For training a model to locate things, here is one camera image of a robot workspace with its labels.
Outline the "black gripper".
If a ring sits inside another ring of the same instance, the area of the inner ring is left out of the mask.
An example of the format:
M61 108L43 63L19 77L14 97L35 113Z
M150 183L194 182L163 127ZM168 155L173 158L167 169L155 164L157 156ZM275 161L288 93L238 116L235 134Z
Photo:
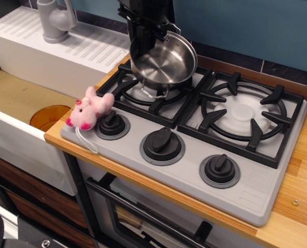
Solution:
M167 1L124 0L119 4L118 14L127 20L133 51L144 55L154 48L156 39L166 40L170 23L164 13Z

